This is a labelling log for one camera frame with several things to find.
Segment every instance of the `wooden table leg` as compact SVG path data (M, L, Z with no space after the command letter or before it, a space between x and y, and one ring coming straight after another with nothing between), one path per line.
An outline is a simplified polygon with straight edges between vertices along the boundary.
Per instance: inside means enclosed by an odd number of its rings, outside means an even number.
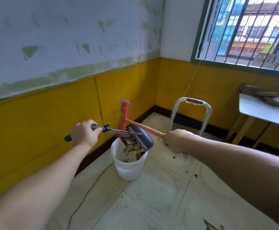
M232 125L228 135L225 138L225 142L228 142L230 137L233 135L234 131L237 129L237 127L240 125L241 121L243 120L244 115L240 113L240 115L237 117L236 121Z
M232 144L238 144L241 139L243 138L243 136L246 134L246 132L249 130L250 126L253 124L255 120L255 117L249 116L245 122L245 124L243 125L243 127L241 128L241 130L237 133L236 137L234 138L234 140L232 141Z
M264 137L265 133L270 129L270 125L272 123L269 122L268 125L264 128L264 130L261 132L261 134L257 137L255 144L252 148L256 148L256 146L260 143L261 139Z

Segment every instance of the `floor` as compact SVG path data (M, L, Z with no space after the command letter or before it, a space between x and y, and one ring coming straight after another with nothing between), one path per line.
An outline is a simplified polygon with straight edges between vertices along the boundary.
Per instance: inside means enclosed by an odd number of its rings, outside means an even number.
M167 132L169 118L153 113L143 124ZM207 133L203 137L221 139ZM45 229L279 229L279 225L249 205L208 167L171 152L152 136L142 176L132 182L116 174L110 150L78 174Z

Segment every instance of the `baseboard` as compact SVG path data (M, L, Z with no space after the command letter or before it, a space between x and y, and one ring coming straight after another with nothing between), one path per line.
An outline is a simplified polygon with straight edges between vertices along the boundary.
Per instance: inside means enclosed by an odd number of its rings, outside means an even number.
M160 107L160 106L157 106L157 105L155 106L155 112L158 113L158 114L164 115L166 117L169 117L169 118L171 116L171 110L168 110L166 108L163 108L163 107ZM180 113L177 113L176 116L180 117L182 119L198 122L198 120L190 118L190 117L185 116L185 115L182 115ZM216 126L213 126L211 124L208 124L206 129L205 129L205 132L207 132L211 135L217 136L221 139L225 139L229 131L225 130L225 129L222 129L220 127L216 127ZM235 136L236 136L236 133L234 133L232 135L232 137L230 138L229 141L232 142L232 140L235 138ZM241 141L239 142L239 145L244 146L244 147L252 147L254 144L255 144L255 140L250 139L248 137L243 137L241 139ZM260 151L263 151L263 152L267 152L267 153L279 156L279 149L276 149L276 148L271 147L271 146L269 146L267 144L264 144L264 143L259 143L257 145L256 149L260 150Z
M145 120L149 115L151 115L154 112L154 109L155 109L155 106L151 107L148 111L146 111L144 114L142 114L140 117L138 117L134 121L137 123L141 123L143 120ZM116 139L116 136L111 137L106 142L104 142L101 146L99 146L94 151L92 151L90 154L88 154L80 163L75 176L77 174L79 174L82 170L84 170L87 166L89 166L98 157L100 157L103 153L105 153L111 147L111 145L115 139Z

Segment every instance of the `right hand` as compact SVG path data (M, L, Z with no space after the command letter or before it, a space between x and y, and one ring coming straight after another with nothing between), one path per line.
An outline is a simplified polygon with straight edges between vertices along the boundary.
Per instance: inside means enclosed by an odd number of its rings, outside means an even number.
M98 135L102 132L102 128L97 128L93 131L91 125L97 125L97 123L90 119L83 123L77 123L76 126L70 130L74 146L83 145L87 147L88 150L91 150L91 148L95 146Z
M169 149L172 150L174 153L187 153L189 149L186 143L189 141L190 138L194 138L196 136L197 135L194 135L189 131L176 129L164 135L164 139L166 140L166 144L168 145Z

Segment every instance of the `trash bin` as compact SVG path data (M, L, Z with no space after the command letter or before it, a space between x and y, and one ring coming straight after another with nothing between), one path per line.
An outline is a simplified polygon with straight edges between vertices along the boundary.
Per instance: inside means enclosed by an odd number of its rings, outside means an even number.
M121 179L125 181L132 181L138 179L143 171L143 166L145 163L145 159L148 155L148 151L146 151L141 158L136 162L122 162L122 152L126 146L122 142L120 138L117 138L111 146L111 155L114 159L117 173Z

